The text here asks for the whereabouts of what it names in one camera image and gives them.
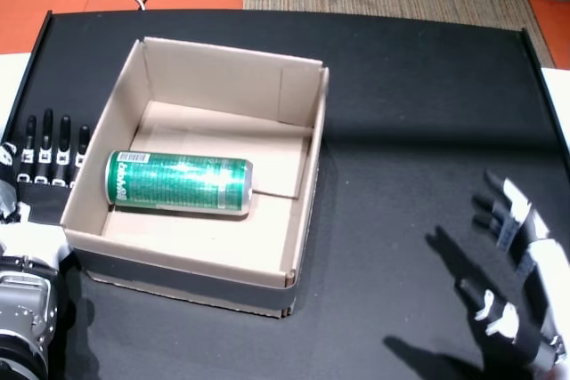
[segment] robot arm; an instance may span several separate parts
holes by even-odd
[[[539,376],[570,379],[570,266],[564,249],[550,236],[538,211],[508,178],[485,172],[485,179],[502,200],[475,196],[482,208],[475,222],[497,238],[497,247],[509,254],[517,274],[525,280],[525,294],[533,321],[523,319],[517,308],[493,290],[482,289],[472,279],[458,288],[474,307],[475,320],[485,334],[498,336],[516,363]]]
[[[47,346],[66,291],[60,261],[69,247],[61,227],[28,222],[30,208],[17,198],[15,154],[11,144],[0,146],[0,378],[47,380]]]

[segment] can label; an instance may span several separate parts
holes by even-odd
[[[110,156],[106,191],[120,206],[240,211],[246,169],[243,159],[120,151]]]

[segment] open cardboard box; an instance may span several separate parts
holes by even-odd
[[[320,61],[146,37],[97,125],[61,224],[89,275],[154,294],[291,313],[329,72]],[[109,207],[113,150],[245,158],[245,218]]]

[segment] black tabletop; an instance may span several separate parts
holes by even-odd
[[[515,180],[570,244],[568,176],[522,33],[287,12],[54,16],[12,137],[47,107],[94,125],[144,36],[330,67],[297,304],[291,317],[268,319],[98,284],[71,269],[74,305],[53,347],[52,365],[64,369],[54,367],[53,378],[497,376],[453,289],[456,277],[486,276],[523,303],[507,257],[471,224],[484,168]]]

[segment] barcode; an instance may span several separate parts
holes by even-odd
[[[117,156],[118,162],[136,162],[137,164],[148,164],[151,158],[150,153],[132,153],[121,151]]]

